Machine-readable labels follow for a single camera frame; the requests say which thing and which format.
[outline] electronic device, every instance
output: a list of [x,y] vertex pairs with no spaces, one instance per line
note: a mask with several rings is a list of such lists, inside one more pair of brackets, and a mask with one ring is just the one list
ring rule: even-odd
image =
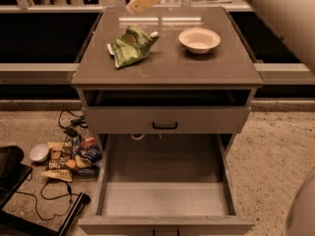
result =
[[0,185],[24,158],[24,152],[17,146],[0,147]]

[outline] gray cabinet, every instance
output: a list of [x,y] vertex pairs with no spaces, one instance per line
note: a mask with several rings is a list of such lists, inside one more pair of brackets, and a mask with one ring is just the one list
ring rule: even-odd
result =
[[[106,44],[137,24],[160,39],[147,59],[118,70]],[[214,53],[178,41],[199,27],[220,35]],[[262,80],[223,8],[105,10],[72,81],[103,152],[89,235],[245,234],[226,155]],[[135,141],[131,134],[145,134]]]

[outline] open drawer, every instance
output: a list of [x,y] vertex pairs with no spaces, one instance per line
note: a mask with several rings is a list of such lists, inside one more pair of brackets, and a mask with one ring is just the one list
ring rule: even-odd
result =
[[243,235],[218,135],[103,136],[88,235]]
[[143,106],[83,107],[97,134],[230,134],[240,133],[250,107]]

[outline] black cable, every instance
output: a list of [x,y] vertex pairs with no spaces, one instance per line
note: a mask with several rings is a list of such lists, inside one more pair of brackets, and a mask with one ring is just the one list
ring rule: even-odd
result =
[[43,190],[44,190],[44,188],[45,188],[49,183],[51,183],[51,182],[52,182],[52,181],[46,182],[46,183],[44,184],[44,186],[43,186],[43,187],[41,188],[41,190],[40,190],[40,195],[41,195],[41,197],[42,197],[43,199],[48,200],[48,201],[52,201],[52,200],[57,200],[57,199],[61,199],[61,198],[63,198],[63,197],[70,196],[70,200],[69,200],[68,208],[67,208],[67,210],[66,210],[64,213],[62,213],[62,214],[56,214],[56,213],[54,213],[53,216],[50,217],[50,218],[44,218],[44,217],[42,217],[42,216],[39,214],[38,208],[37,208],[37,205],[38,205],[38,198],[37,198],[36,195],[30,194],[30,193],[25,193],[25,192],[20,192],[20,191],[17,191],[17,192],[16,192],[16,193],[18,193],[18,194],[23,194],[23,195],[27,195],[27,196],[31,196],[31,197],[35,198],[35,212],[36,212],[36,214],[38,215],[38,217],[39,217],[41,220],[43,220],[43,221],[52,220],[52,219],[54,219],[56,216],[64,216],[64,215],[69,211],[69,209],[70,209],[70,207],[71,207],[71,203],[73,202],[73,201],[72,201],[72,196],[79,196],[78,194],[73,194],[73,193],[72,193],[72,189],[71,189],[70,185],[69,185],[67,182],[63,182],[63,183],[65,183],[65,184],[67,185],[68,194],[64,194],[64,195],[60,195],[60,196],[52,197],[52,198],[45,197],[45,196],[43,195]]
[[72,137],[72,138],[75,138],[75,137],[78,137],[78,132],[73,129],[71,126],[67,126],[67,127],[64,127],[63,125],[61,125],[61,116],[64,112],[67,112],[69,114],[71,114],[72,116],[75,116],[77,118],[81,118],[82,116],[79,116],[79,115],[76,115],[74,114],[73,112],[69,111],[69,110],[62,110],[59,114],[59,118],[58,118],[58,125],[59,127],[63,130],[63,132],[65,134],[67,134],[68,136]]
[[32,180],[32,165],[33,165],[33,163],[31,164],[31,173],[30,173],[29,177],[27,178],[28,182],[30,182]]
[[1,186],[0,186],[0,190],[5,191],[5,192],[10,192],[9,190],[2,188]]
[[60,112],[59,118],[58,118],[58,125],[59,125],[59,127],[62,128],[62,129],[65,129],[65,128],[66,128],[66,127],[62,126],[61,123],[60,123],[61,116],[62,116],[62,114],[63,114],[64,112],[67,112],[67,113],[69,113],[69,114],[71,114],[72,116],[75,116],[75,117],[77,117],[77,118],[80,118],[80,117],[81,117],[81,116],[76,115],[76,114],[74,114],[73,112],[71,112],[71,111],[69,111],[69,110],[67,110],[67,109],[62,110],[62,111]]
[[69,206],[68,206],[67,210],[66,210],[64,213],[62,213],[62,214],[56,214],[56,213],[54,213],[52,217],[50,217],[50,218],[44,218],[44,217],[42,217],[42,216],[39,214],[39,212],[38,212],[38,208],[37,208],[38,199],[37,199],[37,196],[36,196],[36,195],[31,194],[31,193],[20,192],[20,191],[17,191],[16,193],[23,194],[23,195],[27,195],[27,196],[31,196],[31,197],[35,198],[35,211],[36,211],[36,214],[37,214],[38,217],[39,217],[41,220],[43,220],[43,221],[50,221],[50,220],[54,219],[56,216],[64,216],[65,214],[67,214],[67,212],[69,211],[70,206],[71,206],[71,203],[69,202]]

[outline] white container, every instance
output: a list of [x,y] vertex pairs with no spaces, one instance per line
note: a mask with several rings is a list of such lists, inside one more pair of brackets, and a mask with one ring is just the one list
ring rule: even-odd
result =
[[33,162],[43,162],[48,158],[49,147],[47,144],[39,144],[31,149],[30,159]]
[[195,54],[204,54],[216,48],[220,42],[220,37],[208,29],[192,28],[187,29],[179,35],[179,41],[187,49]]

